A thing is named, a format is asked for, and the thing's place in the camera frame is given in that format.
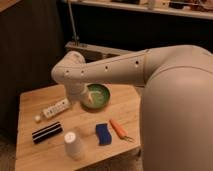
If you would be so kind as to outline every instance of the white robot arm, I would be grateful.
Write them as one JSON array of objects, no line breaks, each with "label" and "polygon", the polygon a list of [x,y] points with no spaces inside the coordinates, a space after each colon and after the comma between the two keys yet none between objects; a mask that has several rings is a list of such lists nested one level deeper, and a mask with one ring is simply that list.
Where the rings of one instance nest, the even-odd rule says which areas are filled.
[{"label": "white robot arm", "polygon": [[140,128],[144,171],[213,170],[213,55],[183,45],[85,63],[69,52],[52,70],[69,100],[87,99],[85,83],[145,86]]}]

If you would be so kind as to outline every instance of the wall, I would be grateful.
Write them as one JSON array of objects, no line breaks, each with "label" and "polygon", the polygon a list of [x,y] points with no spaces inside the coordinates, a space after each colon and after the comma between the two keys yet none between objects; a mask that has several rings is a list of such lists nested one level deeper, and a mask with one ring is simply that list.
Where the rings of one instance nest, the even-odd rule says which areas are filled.
[{"label": "wall", "polygon": [[55,0],[22,0],[0,13],[0,130],[13,141],[20,93],[53,84],[64,55],[57,10]]}]

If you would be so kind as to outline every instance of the small white object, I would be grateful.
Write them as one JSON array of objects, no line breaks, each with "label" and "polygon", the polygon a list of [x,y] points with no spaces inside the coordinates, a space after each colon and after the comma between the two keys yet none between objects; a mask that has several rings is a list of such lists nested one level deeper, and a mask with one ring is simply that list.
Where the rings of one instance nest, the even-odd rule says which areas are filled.
[{"label": "small white object", "polygon": [[67,99],[63,99],[58,103],[56,103],[55,105],[43,109],[42,113],[45,116],[45,118],[49,119],[68,109],[69,107],[70,107],[69,101]]},{"label": "small white object", "polygon": [[34,119],[37,123],[40,122],[41,121],[41,115],[36,115]]},{"label": "small white object", "polygon": [[65,151],[68,156],[79,160],[84,156],[84,146],[80,137],[74,132],[68,132],[64,136]]}]

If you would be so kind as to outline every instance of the white remote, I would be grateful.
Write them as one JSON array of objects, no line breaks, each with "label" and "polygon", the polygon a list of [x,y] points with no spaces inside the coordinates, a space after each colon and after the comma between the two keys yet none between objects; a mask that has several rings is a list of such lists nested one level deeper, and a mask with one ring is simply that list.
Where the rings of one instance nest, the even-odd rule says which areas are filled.
[{"label": "white remote", "polygon": [[69,107],[70,107],[69,101],[67,99],[63,99],[57,102],[55,105],[43,109],[42,114],[44,115],[45,118],[49,119],[57,115],[58,113],[68,109]]}]

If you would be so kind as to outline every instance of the blue sponge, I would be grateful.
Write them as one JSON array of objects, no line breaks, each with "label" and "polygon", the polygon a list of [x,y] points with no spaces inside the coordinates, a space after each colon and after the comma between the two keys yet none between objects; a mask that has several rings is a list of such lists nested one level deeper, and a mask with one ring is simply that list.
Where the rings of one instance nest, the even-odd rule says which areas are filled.
[{"label": "blue sponge", "polygon": [[107,123],[97,124],[95,131],[99,139],[99,145],[111,144],[112,136],[107,129]]}]

